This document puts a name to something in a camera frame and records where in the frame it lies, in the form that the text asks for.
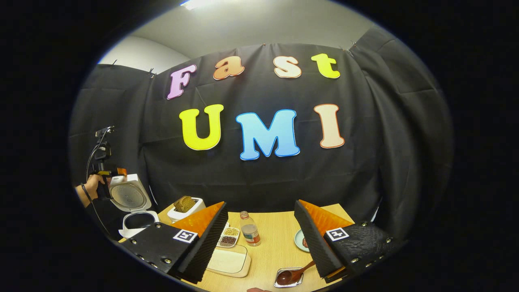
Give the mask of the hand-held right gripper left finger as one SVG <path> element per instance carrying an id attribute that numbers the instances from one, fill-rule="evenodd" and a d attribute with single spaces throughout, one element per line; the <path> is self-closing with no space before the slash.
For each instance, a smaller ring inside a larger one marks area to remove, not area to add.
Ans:
<path id="1" fill-rule="evenodd" d="M 197 284 L 227 221 L 227 204 L 219 202 L 173 224 L 154 223 L 121 246 L 150 268 Z"/>

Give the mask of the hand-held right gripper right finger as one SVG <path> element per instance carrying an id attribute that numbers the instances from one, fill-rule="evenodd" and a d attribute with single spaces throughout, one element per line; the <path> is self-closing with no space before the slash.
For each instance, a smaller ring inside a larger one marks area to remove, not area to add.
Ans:
<path id="1" fill-rule="evenodd" d="M 327 283 L 357 277 L 396 252 L 396 238 L 372 222 L 352 223 L 303 200 L 295 202 L 294 216 Z"/>

